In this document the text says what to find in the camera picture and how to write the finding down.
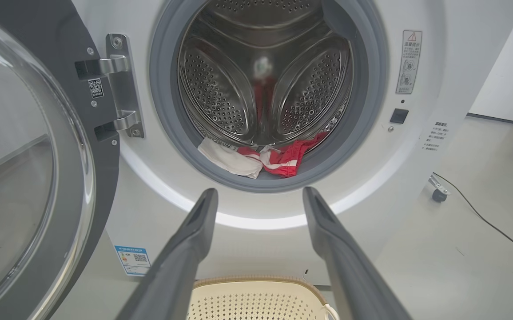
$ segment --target stainless steel drum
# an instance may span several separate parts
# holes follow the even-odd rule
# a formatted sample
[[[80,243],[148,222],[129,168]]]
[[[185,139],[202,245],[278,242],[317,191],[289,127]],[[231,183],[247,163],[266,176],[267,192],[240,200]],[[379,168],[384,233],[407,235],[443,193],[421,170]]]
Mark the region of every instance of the stainless steel drum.
[[[319,0],[213,0],[183,37],[179,89],[203,136],[283,146],[334,129],[352,65],[350,43],[323,21]]]

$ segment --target power cable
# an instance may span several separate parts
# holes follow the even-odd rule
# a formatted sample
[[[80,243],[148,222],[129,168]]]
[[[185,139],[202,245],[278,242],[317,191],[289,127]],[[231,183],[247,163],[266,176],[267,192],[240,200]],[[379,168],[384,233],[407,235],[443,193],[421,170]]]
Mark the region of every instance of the power cable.
[[[457,192],[459,192],[459,194],[461,194],[461,196],[465,199],[465,201],[469,204],[469,206],[473,209],[473,211],[477,214],[478,217],[481,218],[481,220],[485,221],[485,223],[489,224],[493,229],[496,229],[497,231],[499,231],[500,234],[504,235],[507,239],[509,239],[512,243],[513,243],[513,239],[511,239],[510,236],[506,235],[503,231],[501,231],[498,227],[492,225],[489,221],[487,221],[482,215],[479,214],[479,212],[477,212],[477,209],[475,209],[473,207],[473,205],[471,204],[471,202],[469,202],[468,198],[465,197],[465,195],[463,194],[463,192],[461,192],[457,186],[455,184],[452,184],[450,181],[447,180],[447,178],[444,178],[443,176],[440,176],[439,174],[435,173],[434,174],[438,177],[440,177],[442,180],[446,181],[448,184],[450,184],[451,186],[453,186],[454,189],[457,190]]]

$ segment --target door hinge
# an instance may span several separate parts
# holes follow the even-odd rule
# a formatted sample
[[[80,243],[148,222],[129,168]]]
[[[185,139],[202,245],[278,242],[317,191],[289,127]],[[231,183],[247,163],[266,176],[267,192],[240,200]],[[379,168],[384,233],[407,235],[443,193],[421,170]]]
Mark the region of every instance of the door hinge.
[[[130,137],[144,138],[128,37],[123,34],[108,34],[106,59],[80,61],[76,65],[80,79],[108,76],[118,116],[113,122],[114,128],[125,131]]]

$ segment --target washing machine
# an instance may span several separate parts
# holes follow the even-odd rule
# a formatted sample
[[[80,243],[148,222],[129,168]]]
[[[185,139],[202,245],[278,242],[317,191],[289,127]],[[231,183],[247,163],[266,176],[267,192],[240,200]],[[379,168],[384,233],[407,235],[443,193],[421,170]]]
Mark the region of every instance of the washing machine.
[[[208,188],[197,278],[330,285],[305,186],[376,261],[512,26],[502,0],[0,0],[0,319],[50,316],[104,229],[145,275]],[[198,150],[311,139],[288,178]]]

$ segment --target sticker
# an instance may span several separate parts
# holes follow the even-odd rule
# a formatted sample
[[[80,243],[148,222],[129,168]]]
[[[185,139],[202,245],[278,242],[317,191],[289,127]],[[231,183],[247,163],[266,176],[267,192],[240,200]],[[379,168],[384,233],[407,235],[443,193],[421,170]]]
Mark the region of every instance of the sticker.
[[[149,271],[148,253],[144,248],[120,247],[115,245],[118,258],[129,276],[145,276]]]
[[[89,80],[88,87],[90,88],[90,95],[92,95],[93,99],[104,97],[104,92],[102,91],[102,82],[100,79]]]
[[[418,59],[422,47],[422,31],[402,31],[402,60],[396,93],[410,95],[414,89],[416,72],[418,71]]]
[[[426,141],[422,146],[423,150],[437,151],[445,138],[448,136],[448,124],[445,122],[436,122],[430,130],[430,134],[426,137]]]

